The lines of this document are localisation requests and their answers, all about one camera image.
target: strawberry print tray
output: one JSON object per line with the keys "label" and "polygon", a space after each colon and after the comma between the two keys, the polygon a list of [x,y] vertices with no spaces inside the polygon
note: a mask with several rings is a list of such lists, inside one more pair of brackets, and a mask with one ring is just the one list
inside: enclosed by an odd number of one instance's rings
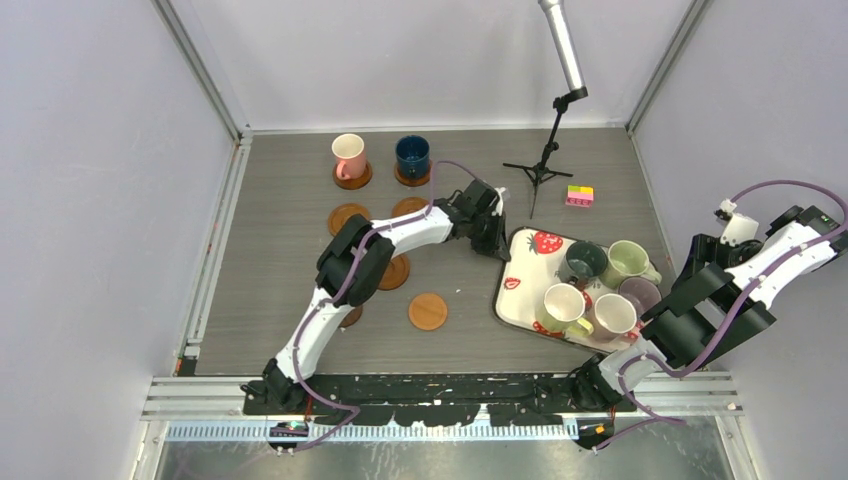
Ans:
{"label": "strawberry print tray", "polygon": [[[512,260],[504,264],[496,287],[495,315],[503,322],[529,330],[537,335],[556,338],[605,353],[630,346],[625,340],[600,343],[592,337],[550,334],[536,323],[536,310],[542,296],[551,285],[559,283],[556,276],[565,251],[576,239],[556,233],[521,227],[510,236],[509,253]],[[592,282],[586,293],[594,302],[611,293],[599,280]]]}

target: pink and yellow block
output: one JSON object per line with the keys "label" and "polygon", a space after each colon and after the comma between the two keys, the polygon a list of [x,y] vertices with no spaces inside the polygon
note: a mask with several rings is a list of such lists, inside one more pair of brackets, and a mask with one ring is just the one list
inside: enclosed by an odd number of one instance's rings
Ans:
{"label": "pink and yellow block", "polygon": [[565,197],[566,205],[575,207],[591,207],[595,201],[595,189],[592,187],[568,186],[568,194]]}

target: wooden coaster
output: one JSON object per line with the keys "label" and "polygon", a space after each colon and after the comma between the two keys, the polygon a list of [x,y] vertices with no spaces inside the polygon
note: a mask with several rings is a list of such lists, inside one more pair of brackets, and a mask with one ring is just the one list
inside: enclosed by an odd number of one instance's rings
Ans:
{"label": "wooden coaster", "polygon": [[421,330],[435,330],[448,319],[448,306],[435,293],[422,293],[409,304],[409,321]]}
{"label": "wooden coaster", "polygon": [[430,160],[430,167],[427,169],[427,174],[421,178],[406,178],[400,174],[397,162],[395,162],[395,179],[407,187],[420,187],[430,181],[430,172],[433,171],[433,161]]}
{"label": "wooden coaster", "polygon": [[361,316],[362,316],[362,305],[354,308],[353,310],[350,311],[350,313],[345,315],[344,320],[342,320],[342,323],[339,324],[339,328],[347,328],[347,327],[353,325],[354,323],[359,321],[359,317],[361,317]]}
{"label": "wooden coaster", "polygon": [[336,182],[336,185],[344,188],[345,190],[356,190],[358,188],[362,188],[365,185],[368,185],[368,182],[371,181],[371,177],[373,176],[373,172],[371,171],[371,162],[365,162],[365,172],[359,178],[351,178],[350,180],[342,180],[341,178],[336,176],[336,166],[333,165],[333,181]]}
{"label": "wooden coaster", "polygon": [[347,219],[357,213],[365,217],[366,220],[371,220],[371,214],[368,213],[368,209],[358,203],[345,203],[336,207],[335,210],[330,212],[330,216],[327,217],[327,228],[330,230],[330,234],[335,236],[339,233],[339,230],[342,229]]}
{"label": "wooden coaster", "polygon": [[421,197],[406,197],[399,201],[395,208],[392,209],[392,218],[402,217],[410,213],[417,212],[426,207],[430,203]]}
{"label": "wooden coaster", "polygon": [[403,285],[407,278],[409,278],[409,257],[402,253],[389,263],[389,268],[386,269],[377,288],[394,290]]}

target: tripod stand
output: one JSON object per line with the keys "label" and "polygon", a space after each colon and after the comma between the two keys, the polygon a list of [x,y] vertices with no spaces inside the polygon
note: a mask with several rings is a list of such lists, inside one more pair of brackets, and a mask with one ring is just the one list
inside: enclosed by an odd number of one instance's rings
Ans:
{"label": "tripod stand", "polygon": [[585,87],[581,90],[577,90],[575,92],[571,92],[567,95],[563,95],[562,97],[554,99],[554,108],[557,111],[557,117],[556,120],[554,120],[554,128],[551,129],[551,136],[548,138],[548,143],[545,144],[545,148],[542,150],[542,159],[539,161],[539,163],[533,165],[532,167],[528,167],[525,165],[516,165],[514,163],[503,164],[504,167],[518,168],[520,170],[524,170],[524,173],[527,174],[527,177],[530,179],[530,182],[533,183],[533,204],[530,206],[530,218],[533,218],[533,212],[536,210],[536,196],[539,193],[539,185],[547,182],[548,180],[554,177],[574,176],[571,173],[551,170],[548,168],[547,165],[548,159],[551,158],[551,153],[559,150],[559,144],[554,141],[554,137],[556,137],[556,132],[559,128],[559,121],[560,119],[562,119],[562,114],[568,110],[568,104],[570,104],[574,100],[578,100],[586,96]]}

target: blue mug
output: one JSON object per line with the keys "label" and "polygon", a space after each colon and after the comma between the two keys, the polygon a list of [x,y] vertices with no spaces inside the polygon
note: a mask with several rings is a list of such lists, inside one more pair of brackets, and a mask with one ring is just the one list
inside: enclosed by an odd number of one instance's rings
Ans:
{"label": "blue mug", "polygon": [[430,144],[424,137],[409,135],[395,145],[398,171],[404,178],[417,180],[430,171]]}

